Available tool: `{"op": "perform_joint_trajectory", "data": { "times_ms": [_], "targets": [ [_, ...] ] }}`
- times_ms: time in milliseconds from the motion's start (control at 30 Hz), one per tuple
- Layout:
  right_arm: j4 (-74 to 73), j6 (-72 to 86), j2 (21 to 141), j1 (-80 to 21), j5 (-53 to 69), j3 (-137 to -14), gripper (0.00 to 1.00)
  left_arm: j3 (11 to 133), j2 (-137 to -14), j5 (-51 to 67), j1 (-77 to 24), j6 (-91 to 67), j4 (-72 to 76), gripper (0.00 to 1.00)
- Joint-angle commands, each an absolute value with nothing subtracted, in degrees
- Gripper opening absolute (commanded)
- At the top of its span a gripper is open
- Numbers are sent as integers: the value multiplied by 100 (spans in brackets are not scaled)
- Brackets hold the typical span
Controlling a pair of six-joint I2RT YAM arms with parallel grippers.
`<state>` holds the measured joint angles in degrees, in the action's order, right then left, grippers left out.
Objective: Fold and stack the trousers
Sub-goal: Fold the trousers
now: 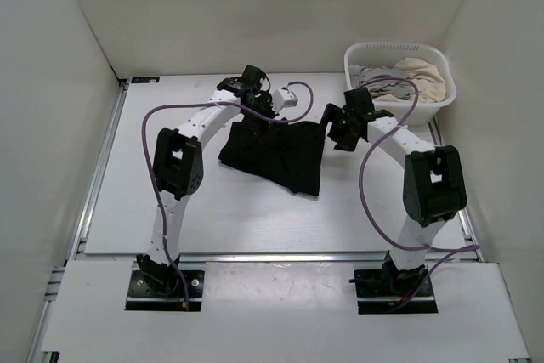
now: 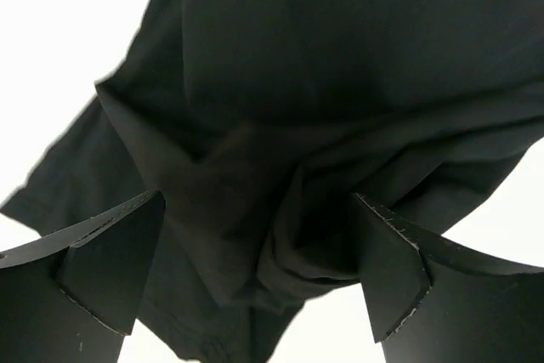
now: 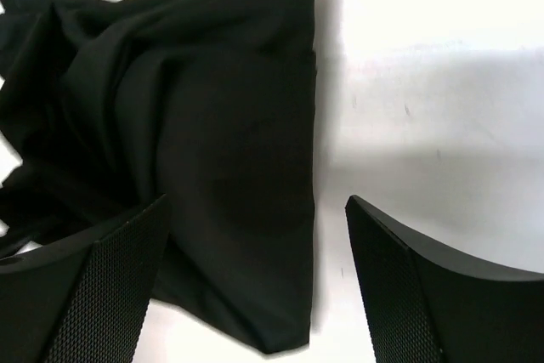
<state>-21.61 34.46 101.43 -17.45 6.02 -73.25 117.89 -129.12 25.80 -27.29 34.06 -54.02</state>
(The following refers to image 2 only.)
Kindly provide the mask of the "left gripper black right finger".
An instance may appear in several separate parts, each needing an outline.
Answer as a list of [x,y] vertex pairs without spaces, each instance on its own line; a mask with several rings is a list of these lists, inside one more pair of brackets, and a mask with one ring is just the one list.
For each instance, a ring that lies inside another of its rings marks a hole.
[[352,198],[360,282],[386,361],[541,363],[543,270]]

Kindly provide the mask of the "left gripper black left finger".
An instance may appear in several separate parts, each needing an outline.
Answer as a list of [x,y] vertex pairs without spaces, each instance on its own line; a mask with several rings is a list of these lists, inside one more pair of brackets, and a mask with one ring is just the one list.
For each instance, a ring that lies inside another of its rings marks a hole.
[[146,192],[1,254],[1,360],[116,362],[132,333],[165,202]]

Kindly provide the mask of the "black trousers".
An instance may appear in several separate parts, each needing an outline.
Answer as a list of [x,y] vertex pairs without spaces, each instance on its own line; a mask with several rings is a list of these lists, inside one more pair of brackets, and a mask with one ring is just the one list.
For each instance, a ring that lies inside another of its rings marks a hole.
[[265,362],[359,282],[360,194],[441,234],[543,136],[543,0],[150,0],[120,67],[3,204],[41,234],[167,208],[139,319]]

